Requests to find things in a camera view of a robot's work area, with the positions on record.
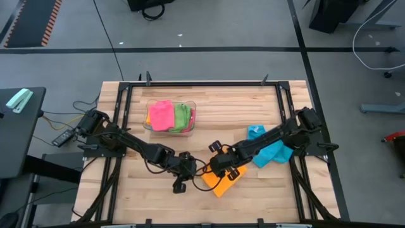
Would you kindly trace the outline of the grey desk frame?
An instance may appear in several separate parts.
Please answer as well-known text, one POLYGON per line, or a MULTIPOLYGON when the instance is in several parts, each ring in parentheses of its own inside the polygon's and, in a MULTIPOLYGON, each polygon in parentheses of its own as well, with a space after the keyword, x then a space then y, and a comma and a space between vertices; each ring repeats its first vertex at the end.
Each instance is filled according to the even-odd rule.
POLYGON ((381 0, 379 5, 370 13, 370 15, 363 22, 346 22, 341 23, 342 26, 349 27, 351 29, 368 29, 368 30, 379 30, 388 29, 395 30, 402 27, 400 23, 383 21, 381 18, 388 12, 388 10, 397 2, 398 0, 381 0))

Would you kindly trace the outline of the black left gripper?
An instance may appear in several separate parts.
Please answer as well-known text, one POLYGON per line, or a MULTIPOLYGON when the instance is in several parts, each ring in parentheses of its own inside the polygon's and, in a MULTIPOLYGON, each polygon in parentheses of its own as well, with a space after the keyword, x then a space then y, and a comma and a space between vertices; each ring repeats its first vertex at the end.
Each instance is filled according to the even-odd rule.
POLYGON ((188 152, 180 153, 170 158, 170 172, 176 177, 173 183, 173 193, 186 192, 185 181, 193 179, 197 172, 196 159, 188 152))

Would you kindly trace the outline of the orange microfiber towel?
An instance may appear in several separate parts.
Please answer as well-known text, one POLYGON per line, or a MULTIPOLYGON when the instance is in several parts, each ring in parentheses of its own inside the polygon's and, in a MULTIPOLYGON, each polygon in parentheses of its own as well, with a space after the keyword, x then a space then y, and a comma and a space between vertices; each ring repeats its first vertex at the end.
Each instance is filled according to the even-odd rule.
POLYGON ((225 170, 222 178, 217 177, 208 165, 205 173, 201 176, 203 181, 213 188, 214 194, 220 198, 222 195, 231 188, 248 170, 246 165, 238 168, 228 168, 225 170))

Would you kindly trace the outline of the black power adapter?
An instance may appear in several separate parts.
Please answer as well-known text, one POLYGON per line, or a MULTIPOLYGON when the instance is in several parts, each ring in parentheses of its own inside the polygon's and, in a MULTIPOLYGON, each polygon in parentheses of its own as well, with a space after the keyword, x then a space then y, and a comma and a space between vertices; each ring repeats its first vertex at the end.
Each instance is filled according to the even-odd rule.
POLYGON ((73 136, 74 136, 74 131, 73 130, 65 130, 62 134, 60 134, 57 138, 55 138, 51 144, 53 146, 56 146, 60 148, 62 145, 67 143, 73 136))

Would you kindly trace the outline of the grey desk foot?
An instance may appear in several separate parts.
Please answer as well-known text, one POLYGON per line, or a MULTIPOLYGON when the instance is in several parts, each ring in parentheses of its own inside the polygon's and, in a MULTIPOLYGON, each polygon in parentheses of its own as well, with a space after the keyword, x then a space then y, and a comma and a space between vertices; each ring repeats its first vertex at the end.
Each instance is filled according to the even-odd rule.
POLYGON ((393 113, 393 114, 405 114, 405 103, 392 105, 392 104, 362 104, 360 106, 360 112, 362 113, 393 113))

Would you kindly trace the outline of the black computer case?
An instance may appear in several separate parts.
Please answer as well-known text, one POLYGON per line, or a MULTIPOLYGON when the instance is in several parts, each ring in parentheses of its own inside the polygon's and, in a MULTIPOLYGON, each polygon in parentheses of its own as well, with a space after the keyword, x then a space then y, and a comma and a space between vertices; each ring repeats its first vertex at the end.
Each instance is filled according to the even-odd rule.
POLYGON ((332 34, 339 25, 355 27, 360 23, 348 22, 357 8, 369 0, 315 0, 309 28, 332 34))

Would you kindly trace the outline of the green microfiber towel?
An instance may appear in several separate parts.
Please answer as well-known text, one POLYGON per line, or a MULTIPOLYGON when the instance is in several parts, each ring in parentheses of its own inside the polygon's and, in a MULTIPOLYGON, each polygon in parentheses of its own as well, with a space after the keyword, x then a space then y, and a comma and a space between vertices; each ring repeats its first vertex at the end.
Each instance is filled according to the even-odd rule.
POLYGON ((175 114, 175 125, 169 131, 170 132, 181 132, 189 126, 190 122, 190 106, 186 104, 176 104, 174 106, 175 114))

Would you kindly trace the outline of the black mat with orange edge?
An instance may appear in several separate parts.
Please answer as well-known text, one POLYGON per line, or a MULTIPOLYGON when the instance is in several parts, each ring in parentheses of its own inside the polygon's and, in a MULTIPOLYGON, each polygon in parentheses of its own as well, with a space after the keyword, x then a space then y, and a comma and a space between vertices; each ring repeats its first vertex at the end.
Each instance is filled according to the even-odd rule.
POLYGON ((63 0, 23 0, 4 42, 5 48, 47 46, 63 0))

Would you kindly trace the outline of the blue microfiber towel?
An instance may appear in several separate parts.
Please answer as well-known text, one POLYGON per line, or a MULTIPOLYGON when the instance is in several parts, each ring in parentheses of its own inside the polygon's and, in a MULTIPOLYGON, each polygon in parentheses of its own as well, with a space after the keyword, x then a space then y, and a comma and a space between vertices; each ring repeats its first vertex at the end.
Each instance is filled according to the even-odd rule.
MULTIPOLYGON (((255 139, 264 134, 265 128, 263 125, 250 125, 247 128, 248 140, 255 139)), ((263 168, 269 162, 286 163, 293 154, 293 149, 287 147, 282 140, 260 150, 252 162, 259 168, 263 168)))

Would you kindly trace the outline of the black box on floor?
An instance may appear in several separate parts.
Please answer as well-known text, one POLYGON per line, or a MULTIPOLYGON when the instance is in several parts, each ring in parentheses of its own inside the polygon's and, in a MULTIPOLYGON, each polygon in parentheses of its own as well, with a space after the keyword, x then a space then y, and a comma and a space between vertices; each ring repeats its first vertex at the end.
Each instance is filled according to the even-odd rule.
POLYGON ((140 11, 162 4, 170 4, 175 0, 126 0, 131 11, 140 11))

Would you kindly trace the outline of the pink microfiber towel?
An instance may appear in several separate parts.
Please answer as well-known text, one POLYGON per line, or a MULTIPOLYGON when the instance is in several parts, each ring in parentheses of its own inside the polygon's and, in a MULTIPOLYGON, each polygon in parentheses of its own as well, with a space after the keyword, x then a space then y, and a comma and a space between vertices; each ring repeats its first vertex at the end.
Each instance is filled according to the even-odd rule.
POLYGON ((149 107, 149 112, 153 130, 164 131, 175 126, 174 107, 170 100, 156 102, 149 107))
POLYGON ((182 132, 190 132, 194 127, 195 120, 196 120, 196 111, 195 111, 195 109, 191 108, 188 127, 186 129, 184 129, 182 132))

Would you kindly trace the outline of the dark grey round object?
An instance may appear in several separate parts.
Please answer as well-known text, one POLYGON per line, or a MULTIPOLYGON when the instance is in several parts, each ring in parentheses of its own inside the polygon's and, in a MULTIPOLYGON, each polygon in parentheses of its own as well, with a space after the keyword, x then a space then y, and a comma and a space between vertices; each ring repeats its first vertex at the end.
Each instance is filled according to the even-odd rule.
POLYGON ((7 213, 0 218, 0 228, 16 228, 18 214, 15 212, 7 213))

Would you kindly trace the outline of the red object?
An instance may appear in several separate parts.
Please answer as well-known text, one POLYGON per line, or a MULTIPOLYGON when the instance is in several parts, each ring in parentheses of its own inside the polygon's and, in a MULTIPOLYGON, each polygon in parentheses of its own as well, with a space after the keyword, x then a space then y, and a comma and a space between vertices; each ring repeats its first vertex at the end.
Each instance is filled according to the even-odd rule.
POLYGON ((401 136, 405 136, 405 130, 398 131, 398 132, 392 133, 392 134, 390 134, 390 135, 387 135, 387 136, 383 137, 383 138, 381 139, 381 141, 382 141, 383 143, 385 143, 385 142, 391 142, 391 141, 393 141, 395 138, 401 137, 401 136))

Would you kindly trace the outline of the black side table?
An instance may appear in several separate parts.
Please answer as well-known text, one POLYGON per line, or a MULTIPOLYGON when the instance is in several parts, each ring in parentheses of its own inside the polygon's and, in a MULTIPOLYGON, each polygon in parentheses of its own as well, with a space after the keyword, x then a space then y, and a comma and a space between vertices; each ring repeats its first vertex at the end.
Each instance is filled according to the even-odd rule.
POLYGON ((31 87, 32 97, 21 113, 14 113, 6 103, 19 90, 0 89, 0 179, 21 174, 46 93, 45 87, 31 87))

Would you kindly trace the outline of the clear plastic bin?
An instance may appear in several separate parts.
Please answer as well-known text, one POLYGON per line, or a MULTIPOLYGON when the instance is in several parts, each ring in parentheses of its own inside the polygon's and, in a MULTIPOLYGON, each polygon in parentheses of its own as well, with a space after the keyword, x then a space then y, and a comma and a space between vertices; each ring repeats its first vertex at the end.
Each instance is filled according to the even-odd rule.
MULTIPOLYGON (((192 134, 192 131, 194 130, 194 127, 195 127, 195 123, 194 123, 194 127, 193 127, 193 129, 190 131, 190 132, 170 132, 169 130, 164 130, 164 131, 155 131, 155 130, 153 130, 153 128, 151 127, 151 125, 147 125, 146 124, 146 117, 147 117, 147 113, 149 112, 149 107, 151 106, 151 105, 154 105, 156 102, 158 102, 158 101, 166 101, 166 100, 155 100, 155 99, 150 99, 148 102, 147 102, 147 104, 146 104, 146 115, 145 115, 145 119, 144 119, 144 122, 143 122, 143 127, 145 128, 145 129, 147 129, 147 130, 150 130, 152 133, 154 133, 154 134, 161 134, 161 135, 171 135, 171 136, 185 136, 185 137, 188 137, 188 136, 190 136, 191 134, 192 134)), ((172 101, 172 100, 170 100, 172 103, 173 103, 173 107, 175 106, 175 105, 177 105, 177 104, 180 104, 180 103, 182 103, 182 104, 185 104, 185 105, 188 105, 188 106, 190 106, 190 108, 193 108, 193 109, 195 109, 195 111, 197 111, 197 106, 196 106, 196 104, 195 104, 195 102, 193 102, 193 101, 172 101)))

